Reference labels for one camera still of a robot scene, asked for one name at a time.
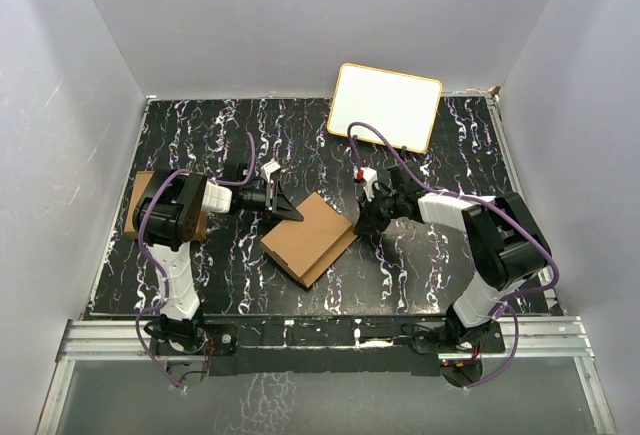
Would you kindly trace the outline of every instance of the whiteboard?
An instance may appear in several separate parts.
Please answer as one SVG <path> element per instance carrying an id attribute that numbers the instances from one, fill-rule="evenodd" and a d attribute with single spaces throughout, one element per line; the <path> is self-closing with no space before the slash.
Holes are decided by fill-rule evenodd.
<path id="1" fill-rule="evenodd" d="M 327 130 L 346 137 L 350 123 L 365 122 L 394 147 L 424 153 L 441 93 L 438 80 L 345 63 L 340 67 Z M 358 140 L 382 144 L 364 127 L 354 127 L 351 133 Z"/>

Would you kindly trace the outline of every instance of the floor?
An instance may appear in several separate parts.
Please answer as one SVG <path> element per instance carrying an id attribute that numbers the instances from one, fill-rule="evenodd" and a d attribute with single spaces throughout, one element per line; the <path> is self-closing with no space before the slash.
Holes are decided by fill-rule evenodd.
<path id="1" fill-rule="evenodd" d="M 135 173 L 171 167 L 221 176 L 225 160 L 248 159 L 247 130 L 256 139 L 260 162 L 275 158 L 282 165 L 283 188 L 294 204 L 319 192 L 355 222 L 348 143 L 326 130 L 330 104 L 330 99 L 151 102 L 85 318 L 130 317 L 158 299 L 152 267 L 122 233 Z M 393 164 L 377 146 L 361 143 L 359 149 L 373 167 Z M 511 188 L 481 96 L 443 97 L 427 153 L 412 156 L 435 186 L 482 195 Z M 402 220 L 382 236 L 357 240 L 305 290 L 263 253 L 259 240 L 268 228 L 252 213 L 210 217 L 206 242 L 191 247 L 205 314 L 441 314 L 473 273 L 460 233 Z M 539 285 L 537 278 L 530 283 Z M 541 294 L 515 305 L 519 311 L 548 313 Z"/>

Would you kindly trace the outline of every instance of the red wire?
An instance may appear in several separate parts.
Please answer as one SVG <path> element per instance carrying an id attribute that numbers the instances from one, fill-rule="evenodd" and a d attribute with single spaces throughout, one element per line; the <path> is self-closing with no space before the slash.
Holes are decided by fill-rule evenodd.
<path id="1" fill-rule="evenodd" d="M 469 359 L 469 361 L 467 361 L 467 364 L 473 363 L 474 360 L 478 358 L 479 354 L 480 354 L 480 344 L 476 345 L 475 348 L 473 349 L 473 356 Z"/>

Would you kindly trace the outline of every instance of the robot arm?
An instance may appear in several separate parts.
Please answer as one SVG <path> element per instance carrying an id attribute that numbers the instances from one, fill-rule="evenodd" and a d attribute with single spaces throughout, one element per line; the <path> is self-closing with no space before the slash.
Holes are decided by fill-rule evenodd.
<path id="1" fill-rule="evenodd" d="M 236 178 L 231 181 L 244 178 L 247 169 L 246 165 L 235 168 Z M 264 212 L 274 219 L 303 219 L 282 192 L 279 172 L 280 165 L 272 161 L 263 167 L 262 180 L 233 188 L 208 181 L 202 174 L 189 173 L 178 176 L 165 189 L 152 209 L 144 233 L 149 252 L 166 273 L 165 277 L 156 269 L 160 295 L 166 303 L 160 309 L 159 319 L 145 327 L 149 335 L 168 341 L 179 351 L 197 351 L 202 345 L 202 314 L 189 253 L 201 212 L 235 213 L 244 209 Z M 151 200 L 171 173 L 171 170 L 154 172 L 133 214 L 136 230 Z"/>
<path id="2" fill-rule="evenodd" d="M 438 343 L 474 343 L 489 329 L 496 306 L 546 266 L 542 255 L 504 220 L 479 204 L 421 189 L 402 167 L 389 169 L 391 187 L 377 180 L 375 170 L 356 170 L 355 181 L 364 186 L 358 200 L 358 235 L 382 233 L 392 219 L 407 217 L 437 223 L 463 232 L 469 241 L 475 273 L 464 293 L 447 309 Z M 482 197 L 507 212 L 547 251 L 546 240 L 522 197 L 510 192 Z"/>

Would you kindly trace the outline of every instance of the gray wall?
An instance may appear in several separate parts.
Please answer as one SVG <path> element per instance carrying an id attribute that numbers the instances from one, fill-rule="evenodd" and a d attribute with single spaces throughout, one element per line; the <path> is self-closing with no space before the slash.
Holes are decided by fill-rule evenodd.
<path id="1" fill-rule="evenodd" d="M 622 434 L 638 433 L 639 0 L 551 0 L 503 89 L 525 192 Z"/>
<path id="2" fill-rule="evenodd" d="M 143 92 L 333 94 L 343 62 L 502 84 L 548 0 L 95 0 Z"/>
<path id="3" fill-rule="evenodd" d="M 144 97 L 91 0 L 0 0 L 0 433 L 33 433 Z"/>
<path id="4" fill-rule="evenodd" d="M 491 373 L 504 360 L 484 363 Z M 151 363 L 78 362 L 57 435 L 595 434 L 572 358 L 516 358 L 468 396 L 448 390 L 443 378 L 409 373 L 260 373 L 202 383 L 190 375 L 186 381 L 183 397 L 167 389 Z"/>

